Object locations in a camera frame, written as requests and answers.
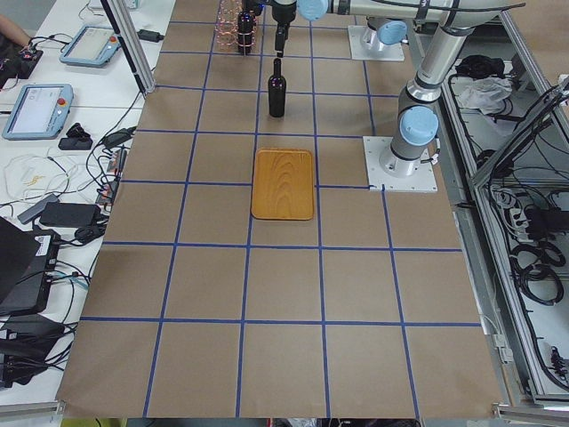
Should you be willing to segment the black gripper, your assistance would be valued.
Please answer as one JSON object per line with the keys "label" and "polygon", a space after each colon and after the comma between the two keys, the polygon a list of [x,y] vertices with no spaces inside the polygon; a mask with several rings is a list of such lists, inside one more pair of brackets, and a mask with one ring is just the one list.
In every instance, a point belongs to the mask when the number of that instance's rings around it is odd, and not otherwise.
{"label": "black gripper", "polygon": [[276,21],[275,51],[278,58],[284,57],[285,40],[290,24],[296,18],[296,0],[274,0],[271,2],[272,17]]}

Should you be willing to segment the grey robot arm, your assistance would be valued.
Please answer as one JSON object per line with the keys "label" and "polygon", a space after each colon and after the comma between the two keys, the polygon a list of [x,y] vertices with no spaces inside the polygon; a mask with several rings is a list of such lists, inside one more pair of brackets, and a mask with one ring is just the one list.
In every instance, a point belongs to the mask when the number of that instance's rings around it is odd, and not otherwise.
{"label": "grey robot arm", "polygon": [[516,1],[266,1],[272,8],[279,32],[276,51],[287,39],[287,27],[300,11],[306,20],[326,13],[362,15],[394,20],[435,22],[437,30],[413,79],[399,95],[398,128],[390,145],[379,158],[385,173],[397,178],[414,174],[421,155],[435,139],[439,121],[433,104],[441,95],[441,85],[454,64],[466,38],[475,27],[501,12],[523,7]]}
{"label": "grey robot arm", "polygon": [[403,20],[368,16],[366,25],[361,43],[371,52],[381,52],[387,47],[400,44],[407,35],[407,24]]}

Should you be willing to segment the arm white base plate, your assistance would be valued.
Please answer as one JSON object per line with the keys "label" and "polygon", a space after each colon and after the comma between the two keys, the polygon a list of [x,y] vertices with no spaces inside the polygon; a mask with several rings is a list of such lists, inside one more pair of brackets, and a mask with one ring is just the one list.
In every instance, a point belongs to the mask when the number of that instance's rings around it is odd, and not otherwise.
{"label": "arm white base plate", "polygon": [[436,193],[437,181],[430,155],[402,160],[391,150],[391,137],[364,136],[365,166],[370,191]]}
{"label": "arm white base plate", "polygon": [[348,27],[352,60],[404,61],[402,43],[387,45],[367,26]]}

